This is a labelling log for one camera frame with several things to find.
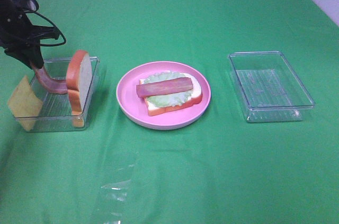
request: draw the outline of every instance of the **bread slice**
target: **bread slice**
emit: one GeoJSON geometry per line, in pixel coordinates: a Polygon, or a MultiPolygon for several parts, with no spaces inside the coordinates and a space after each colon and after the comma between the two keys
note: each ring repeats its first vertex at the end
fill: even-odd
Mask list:
{"type": "MultiPolygon", "coordinates": [[[[87,51],[78,50],[73,55],[66,74],[67,93],[72,115],[82,114],[91,80],[92,66],[90,56],[87,51]]],[[[83,127],[84,125],[83,118],[73,119],[73,126],[83,127]]]]}
{"type": "MultiPolygon", "coordinates": [[[[149,116],[153,116],[153,115],[159,115],[159,114],[163,114],[166,112],[171,112],[171,111],[176,111],[176,110],[180,110],[180,109],[185,109],[187,107],[191,107],[195,104],[199,104],[202,100],[202,90],[201,90],[201,86],[198,82],[198,80],[192,76],[189,73],[182,73],[185,75],[185,77],[189,77],[192,79],[192,83],[193,83],[193,92],[191,94],[191,96],[189,97],[189,99],[182,105],[176,105],[176,106],[167,106],[167,107],[157,107],[155,106],[153,103],[149,102],[147,100],[147,98],[144,98],[146,106],[147,106],[147,113],[149,116]]],[[[143,84],[145,81],[145,79],[140,79],[139,83],[143,84]]]]}

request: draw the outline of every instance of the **green cloth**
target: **green cloth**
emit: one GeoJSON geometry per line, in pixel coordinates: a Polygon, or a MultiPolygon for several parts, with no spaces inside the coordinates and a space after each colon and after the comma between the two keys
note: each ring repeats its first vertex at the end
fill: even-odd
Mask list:
{"type": "Polygon", "coordinates": [[[43,57],[85,49],[101,81],[86,130],[27,133],[6,102],[33,73],[1,51],[0,223],[94,223],[121,165],[133,167],[130,183],[105,210],[122,223],[339,223],[339,28],[311,0],[37,1],[67,38],[43,57]],[[307,120],[245,121],[227,55],[268,50],[285,54],[314,98],[307,120]],[[118,81],[154,60],[209,81],[195,123],[156,131],[121,111],[118,81]]]}

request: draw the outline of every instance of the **pink plate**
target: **pink plate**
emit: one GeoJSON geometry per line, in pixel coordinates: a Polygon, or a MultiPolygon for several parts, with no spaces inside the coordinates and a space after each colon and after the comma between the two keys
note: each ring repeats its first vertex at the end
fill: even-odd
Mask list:
{"type": "Polygon", "coordinates": [[[174,130],[197,120],[206,110],[211,100],[211,88],[206,78],[196,69],[174,61],[153,61],[142,64],[127,72],[117,85],[117,100],[125,115],[133,122],[155,130],[174,130]],[[140,78],[165,70],[189,73],[194,76],[202,89],[202,101],[186,109],[167,112],[150,117],[144,100],[136,93],[140,78]]]}

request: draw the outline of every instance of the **transparent tray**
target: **transparent tray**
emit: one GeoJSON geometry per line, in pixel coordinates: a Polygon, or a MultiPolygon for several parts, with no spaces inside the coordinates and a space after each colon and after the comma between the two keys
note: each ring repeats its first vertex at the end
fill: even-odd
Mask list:
{"type": "Polygon", "coordinates": [[[237,52],[228,58],[247,122],[301,121],[315,106],[281,52],[237,52]]]}
{"type": "MultiPolygon", "coordinates": [[[[70,60],[71,58],[46,59],[44,60],[44,66],[52,78],[65,79],[70,60]]],[[[87,116],[88,108],[99,80],[99,59],[98,57],[90,57],[90,61],[92,65],[92,81],[88,90],[83,113],[80,115],[72,115],[68,94],[61,95],[47,92],[34,76],[30,84],[35,95],[43,102],[41,111],[36,117],[14,117],[15,120],[19,122],[34,121],[34,127],[29,132],[73,131],[86,129],[89,124],[87,116]],[[77,119],[84,120],[83,127],[73,126],[73,121],[77,119]]]]}

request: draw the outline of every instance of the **pink ham strip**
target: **pink ham strip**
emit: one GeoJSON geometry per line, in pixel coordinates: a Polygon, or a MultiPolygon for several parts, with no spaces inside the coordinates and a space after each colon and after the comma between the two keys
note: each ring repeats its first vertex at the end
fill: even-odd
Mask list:
{"type": "Polygon", "coordinates": [[[44,66],[41,69],[38,69],[31,63],[31,67],[35,72],[35,76],[37,77],[39,83],[49,92],[49,93],[56,93],[56,94],[66,94],[67,93],[67,86],[66,80],[64,79],[54,79],[51,78],[47,71],[45,70],[44,66]]]}
{"type": "Polygon", "coordinates": [[[137,95],[139,98],[145,98],[155,95],[185,92],[190,89],[193,89],[192,80],[189,77],[179,77],[161,82],[137,85],[137,95]]]}

